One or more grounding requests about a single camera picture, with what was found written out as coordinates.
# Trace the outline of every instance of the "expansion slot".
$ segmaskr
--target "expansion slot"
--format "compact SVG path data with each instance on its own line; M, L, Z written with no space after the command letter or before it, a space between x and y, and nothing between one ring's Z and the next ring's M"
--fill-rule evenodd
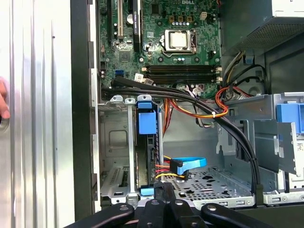
M118 17L118 23L117 23L117 28L118 28L118 38L123 39L124 38L124 21L123 21L123 0L117 0L117 17Z
M108 16L108 24L107 24L107 34L108 34L108 43L112 45L112 0L107 0L107 16Z
M140 52L142 48L142 25L141 25L141 0L133 0L133 40L134 51Z

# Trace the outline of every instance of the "yellow wire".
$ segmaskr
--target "yellow wire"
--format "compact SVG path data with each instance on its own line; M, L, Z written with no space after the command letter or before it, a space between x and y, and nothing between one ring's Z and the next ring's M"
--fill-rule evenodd
M244 56L244 54L245 54L245 51L242 52L242 54L239 56L239 58L237 58L236 61L239 61L239 60ZM231 68L230 72L229 72L229 75L228 75L228 77L227 77L227 83L228 83L229 80L230 80L230 77L231 77L231 75L232 75L232 71L233 71L233 69L234 69L235 66L236 66L236 65L234 65L234 66Z
M183 108L181 108L179 106L178 106L178 108L181 109L181 110L183 110L184 112L187 112L187 113L193 115L194 117L198 117L198 118L213 118L213 115L197 115L197 114L189 112L186 109L183 109ZM225 112L223 112L223 113L216 114L215 117L221 117L221 116L226 115L227 113L228 113L228 110L225 111Z
M166 165L155 165L156 167L161 167L161 168L170 168L170 166L166 166Z
M235 66L236 66L236 65L234 65L234 66L232 67L232 69L230 70L230 72L229 72L229 75L228 75L228 78L227 78L227 83L228 83L229 80L230 80L230 77L231 77L231 75L232 75L232 71L233 71L233 69L235 68Z
M159 178L159 177L162 177L162 176L174 176L174 177L181 177L181 178L184 178L185 176L179 176L177 174L174 174L174 173L161 173L161 174L158 174L155 178Z

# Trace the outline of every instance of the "side panel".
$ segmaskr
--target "side panel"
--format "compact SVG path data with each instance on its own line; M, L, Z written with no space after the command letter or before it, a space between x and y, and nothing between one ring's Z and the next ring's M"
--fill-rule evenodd
M2 227L75 220L69 12L68 1L0 1L0 77L11 112L0 125Z

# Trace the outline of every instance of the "white connector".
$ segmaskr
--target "white connector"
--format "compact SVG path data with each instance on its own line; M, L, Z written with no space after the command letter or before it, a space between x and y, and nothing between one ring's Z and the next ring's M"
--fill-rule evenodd
M200 14L199 18L200 18L201 20L206 20L206 18L207 18L207 12L202 12L202 13Z
M217 77L216 84L220 84L223 81L222 77Z

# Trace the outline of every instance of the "ram slot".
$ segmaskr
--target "ram slot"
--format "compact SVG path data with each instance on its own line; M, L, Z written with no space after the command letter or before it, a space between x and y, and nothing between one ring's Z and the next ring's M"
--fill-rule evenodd
M214 74L146 74L157 85L173 84L179 80L186 80L190 84L204 84L215 82Z
M123 0L117 0L118 6L117 6L117 28L118 28L118 38L123 39L124 38L124 20L123 20Z
M170 74L180 74L184 73L214 73L216 68L210 65L148 65L146 66L146 71L149 74L154 73L170 73Z

